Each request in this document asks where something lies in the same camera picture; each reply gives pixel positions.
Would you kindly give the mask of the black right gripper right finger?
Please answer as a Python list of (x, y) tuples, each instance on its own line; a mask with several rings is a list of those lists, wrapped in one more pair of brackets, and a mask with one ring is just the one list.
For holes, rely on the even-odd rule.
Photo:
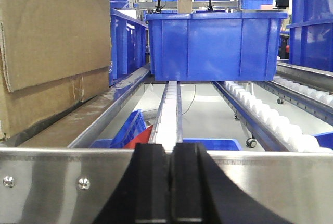
[(198, 143), (171, 157), (172, 223), (288, 223), (237, 186)]

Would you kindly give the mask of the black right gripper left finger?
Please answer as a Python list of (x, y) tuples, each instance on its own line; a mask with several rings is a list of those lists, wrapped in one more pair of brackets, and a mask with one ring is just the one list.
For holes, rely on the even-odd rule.
[(168, 168), (161, 144), (137, 144), (93, 223), (168, 223)]

